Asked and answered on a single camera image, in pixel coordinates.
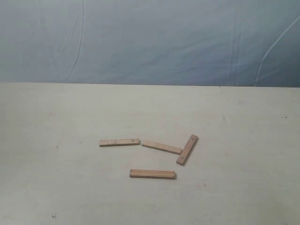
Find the angled wooden stick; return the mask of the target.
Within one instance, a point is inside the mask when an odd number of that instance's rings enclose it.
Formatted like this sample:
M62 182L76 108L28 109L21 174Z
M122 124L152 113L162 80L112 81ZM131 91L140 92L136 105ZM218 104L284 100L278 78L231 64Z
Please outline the angled wooden stick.
M179 155L179 157L176 160L177 164L185 165L185 163L197 141L198 141L198 136L191 135L191 137L187 141L185 147L183 148L181 154Z

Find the blue backdrop cloth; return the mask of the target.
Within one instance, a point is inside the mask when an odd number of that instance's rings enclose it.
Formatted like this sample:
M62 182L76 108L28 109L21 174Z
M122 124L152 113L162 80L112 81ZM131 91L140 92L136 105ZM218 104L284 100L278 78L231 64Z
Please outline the blue backdrop cloth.
M3 0L3 82L299 87L297 0Z

